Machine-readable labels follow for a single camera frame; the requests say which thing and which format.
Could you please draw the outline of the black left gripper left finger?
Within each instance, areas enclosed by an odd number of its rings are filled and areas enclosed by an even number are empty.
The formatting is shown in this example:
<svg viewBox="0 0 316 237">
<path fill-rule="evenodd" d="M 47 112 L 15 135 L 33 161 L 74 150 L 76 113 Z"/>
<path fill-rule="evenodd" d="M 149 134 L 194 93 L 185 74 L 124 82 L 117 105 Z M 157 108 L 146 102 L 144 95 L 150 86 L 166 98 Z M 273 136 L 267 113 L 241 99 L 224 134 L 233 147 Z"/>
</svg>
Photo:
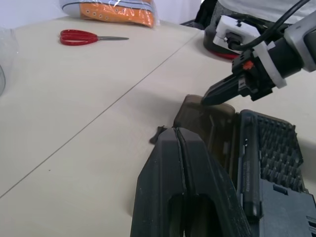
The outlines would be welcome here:
<svg viewBox="0 0 316 237">
<path fill-rule="evenodd" d="M 130 237 L 183 237 L 185 198 L 180 143 L 169 128 L 138 176 Z"/>
</svg>

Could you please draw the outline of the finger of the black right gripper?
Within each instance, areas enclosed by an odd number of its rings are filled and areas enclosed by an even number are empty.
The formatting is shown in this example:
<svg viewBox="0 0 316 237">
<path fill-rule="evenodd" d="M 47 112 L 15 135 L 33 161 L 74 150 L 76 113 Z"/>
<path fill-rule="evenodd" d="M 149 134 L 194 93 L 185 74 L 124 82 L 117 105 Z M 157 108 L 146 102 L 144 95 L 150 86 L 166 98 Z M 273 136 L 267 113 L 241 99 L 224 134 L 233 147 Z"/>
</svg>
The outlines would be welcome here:
<svg viewBox="0 0 316 237">
<path fill-rule="evenodd" d="M 201 104 L 204 106 L 220 105 L 238 95 L 238 83 L 215 84 L 207 90 Z"/>
<path fill-rule="evenodd" d="M 212 85 L 205 96 L 237 96 L 238 95 L 238 76 L 230 75 Z"/>
</svg>

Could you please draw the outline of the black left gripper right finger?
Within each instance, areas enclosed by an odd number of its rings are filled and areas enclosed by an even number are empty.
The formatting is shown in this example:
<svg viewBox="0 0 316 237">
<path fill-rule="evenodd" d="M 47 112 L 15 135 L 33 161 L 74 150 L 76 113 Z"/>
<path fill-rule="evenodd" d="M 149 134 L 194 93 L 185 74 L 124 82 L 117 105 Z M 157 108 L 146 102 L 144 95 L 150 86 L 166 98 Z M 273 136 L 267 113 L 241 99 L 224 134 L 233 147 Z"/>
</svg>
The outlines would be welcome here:
<svg viewBox="0 0 316 237">
<path fill-rule="evenodd" d="M 252 237 L 231 178 L 198 134 L 176 130 L 186 187 L 186 237 Z"/>
</svg>

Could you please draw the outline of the black plastic case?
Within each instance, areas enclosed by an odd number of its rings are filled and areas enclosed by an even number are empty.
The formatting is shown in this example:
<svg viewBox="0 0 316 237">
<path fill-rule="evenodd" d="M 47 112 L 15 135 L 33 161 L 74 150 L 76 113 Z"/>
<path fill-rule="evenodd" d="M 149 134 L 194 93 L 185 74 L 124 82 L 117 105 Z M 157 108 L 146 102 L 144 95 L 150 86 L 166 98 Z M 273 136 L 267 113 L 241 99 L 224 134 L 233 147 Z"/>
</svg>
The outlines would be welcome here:
<svg viewBox="0 0 316 237">
<path fill-rule="evenodd" d="M 252 112 L 258 121 L 260 201 L 261 180 L 310 194 L 304 185 L 301 172 L 304 160 L 295 126 L 291 123 L 251 110 L 237 113 L 228 104 L 205 107 L 201 104 L 200 96 L 188 95 L 173 125 L 200 136 L 210 153 L 228 172 L 242 207 L 241 115 L 248 111 Z M 253 237 L 257 237 L 259 222 L 249 222 Z"/>
</svg>

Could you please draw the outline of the small dark plastic scrap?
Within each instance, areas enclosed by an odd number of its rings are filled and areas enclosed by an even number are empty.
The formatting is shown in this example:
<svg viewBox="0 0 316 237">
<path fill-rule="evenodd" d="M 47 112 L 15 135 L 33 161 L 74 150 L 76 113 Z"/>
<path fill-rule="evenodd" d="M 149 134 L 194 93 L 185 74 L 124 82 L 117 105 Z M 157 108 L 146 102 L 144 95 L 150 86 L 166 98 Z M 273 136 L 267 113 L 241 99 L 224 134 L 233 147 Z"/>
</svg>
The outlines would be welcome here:
<svg viewBox="0 0 316 237">
<path fill-rule="evenodd" d="M 170 127 L 158 126 L 155 135 L 149 139 L 149 143 L 155 145 L 158 140 L 158 137 L 168 129 L 170 129 Z"/>
</svg>

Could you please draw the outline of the black round object red base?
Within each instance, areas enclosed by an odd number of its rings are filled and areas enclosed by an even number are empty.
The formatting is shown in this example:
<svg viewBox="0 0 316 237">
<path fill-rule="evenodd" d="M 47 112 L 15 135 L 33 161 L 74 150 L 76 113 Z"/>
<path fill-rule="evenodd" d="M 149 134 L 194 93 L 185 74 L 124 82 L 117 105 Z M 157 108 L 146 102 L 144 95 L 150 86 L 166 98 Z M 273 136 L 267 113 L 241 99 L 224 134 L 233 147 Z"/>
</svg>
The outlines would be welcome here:
<svg viewBox="0 0 316 237">
<path fill-rule="evenodd" d="M 221 46 L 218 46 L 213 43 L 214 37 L 216 35 L 216 26 L 215 25 L 209 25 L 205 28 L 204 31 L 204 38 L 203 38 L 203 46 L 205 49 L 207 49 L 210 53 L 224 59 L 233 60 L 239 54 L 229 50 L 225 49 Z"/>
</svg>

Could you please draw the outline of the white cloth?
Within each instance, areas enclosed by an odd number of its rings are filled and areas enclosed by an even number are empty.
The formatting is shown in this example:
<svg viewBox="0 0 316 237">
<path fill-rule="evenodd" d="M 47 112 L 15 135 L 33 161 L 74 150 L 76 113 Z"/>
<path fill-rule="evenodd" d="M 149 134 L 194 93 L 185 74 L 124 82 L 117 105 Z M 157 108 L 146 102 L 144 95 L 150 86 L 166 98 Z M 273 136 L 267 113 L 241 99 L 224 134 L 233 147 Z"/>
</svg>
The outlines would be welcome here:
<svg viewBox="0 0 316 237">
<path fill-rule="evenodd" d="M 251 15 L 256 18 L 276 22 L 299 0 L 218 0 L 219 3 L 234 12 Z M 290 16 L 285 23 L 294 24 L 316 11 L 316 0 L 309 0 Z"/>
</svg>

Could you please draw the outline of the black rectangular box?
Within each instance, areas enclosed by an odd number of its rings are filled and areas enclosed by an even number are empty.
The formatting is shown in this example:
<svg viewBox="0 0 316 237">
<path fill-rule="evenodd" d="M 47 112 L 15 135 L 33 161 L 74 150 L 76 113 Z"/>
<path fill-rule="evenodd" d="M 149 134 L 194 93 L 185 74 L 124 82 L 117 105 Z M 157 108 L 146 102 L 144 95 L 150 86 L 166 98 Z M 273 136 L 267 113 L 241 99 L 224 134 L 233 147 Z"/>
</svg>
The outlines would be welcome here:
<svg viewBox="0 0 316 237">
<path fill-rule="evenodd" d="M 316 237 L 314 196 L 261 180 L 257 237 Z"/>
</svg>

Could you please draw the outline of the orange shoe in plastic bag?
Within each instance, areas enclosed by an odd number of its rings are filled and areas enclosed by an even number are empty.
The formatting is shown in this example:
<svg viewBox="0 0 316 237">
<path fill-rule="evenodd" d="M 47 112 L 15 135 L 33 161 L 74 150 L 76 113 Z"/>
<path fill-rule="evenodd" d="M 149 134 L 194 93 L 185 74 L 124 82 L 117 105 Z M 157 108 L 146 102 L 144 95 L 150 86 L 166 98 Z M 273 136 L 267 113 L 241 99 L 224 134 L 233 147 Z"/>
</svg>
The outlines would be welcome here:
<svg viewBox="0 0 316 237">
<path fill-rule="evenodd" d="M 154 0 L 59 0 L 71 17 L 153 28 L 158 24 Z"/>
</svg>

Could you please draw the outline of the red handled scissors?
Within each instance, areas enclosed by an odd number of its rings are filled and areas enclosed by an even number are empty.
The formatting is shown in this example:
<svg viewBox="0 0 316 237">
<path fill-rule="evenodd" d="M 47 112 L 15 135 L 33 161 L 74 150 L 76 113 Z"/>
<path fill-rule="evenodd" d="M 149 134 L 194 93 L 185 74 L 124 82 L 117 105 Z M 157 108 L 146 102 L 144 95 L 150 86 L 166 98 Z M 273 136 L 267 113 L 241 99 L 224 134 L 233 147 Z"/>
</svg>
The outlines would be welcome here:
<svg viewBox="0 0 316 237">
<path fill-rule="evenodd" d="M 60 43 L 67 46 L 81 46 L 95 43 L 100 40 L 128 40 L 126 37 L 97 36 L 94 33 L 80 30 L 62 30 L 60 32 Z"/>
</svg>

